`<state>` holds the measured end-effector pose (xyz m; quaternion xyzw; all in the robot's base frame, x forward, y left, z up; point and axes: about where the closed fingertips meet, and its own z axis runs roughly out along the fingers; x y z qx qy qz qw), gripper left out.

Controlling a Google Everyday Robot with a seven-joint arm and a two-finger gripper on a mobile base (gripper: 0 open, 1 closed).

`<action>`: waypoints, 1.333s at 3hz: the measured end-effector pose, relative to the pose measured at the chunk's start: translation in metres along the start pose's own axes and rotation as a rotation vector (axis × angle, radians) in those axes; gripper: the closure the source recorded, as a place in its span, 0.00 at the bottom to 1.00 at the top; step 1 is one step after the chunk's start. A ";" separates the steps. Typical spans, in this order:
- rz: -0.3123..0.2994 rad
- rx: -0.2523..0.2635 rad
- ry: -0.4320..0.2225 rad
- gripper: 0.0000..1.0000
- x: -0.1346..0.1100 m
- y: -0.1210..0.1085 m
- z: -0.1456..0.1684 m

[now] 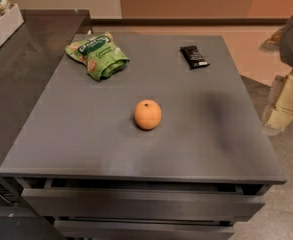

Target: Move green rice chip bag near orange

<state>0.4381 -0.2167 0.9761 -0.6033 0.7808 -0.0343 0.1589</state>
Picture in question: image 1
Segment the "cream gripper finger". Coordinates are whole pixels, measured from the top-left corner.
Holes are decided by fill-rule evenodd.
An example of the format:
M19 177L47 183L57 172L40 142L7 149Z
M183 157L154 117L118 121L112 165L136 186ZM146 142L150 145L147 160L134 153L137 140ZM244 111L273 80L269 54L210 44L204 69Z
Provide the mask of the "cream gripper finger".
M282 132L293 121L293 70L276 76L262 114L262 127L269 136Z
M278 51L280 49L280 42L283 36L284 28L281 27L274 32L268 39L266 39L260 46L266 51Z

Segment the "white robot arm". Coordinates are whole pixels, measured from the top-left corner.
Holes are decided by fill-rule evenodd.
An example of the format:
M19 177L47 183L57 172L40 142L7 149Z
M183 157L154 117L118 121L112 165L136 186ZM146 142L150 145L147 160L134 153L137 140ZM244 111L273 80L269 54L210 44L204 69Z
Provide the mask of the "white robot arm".
M293 121L293 15L263 46L269 50L277 49L281 61L292 68L286 76L276 76L273 80L262 114L263 131L274 136Z

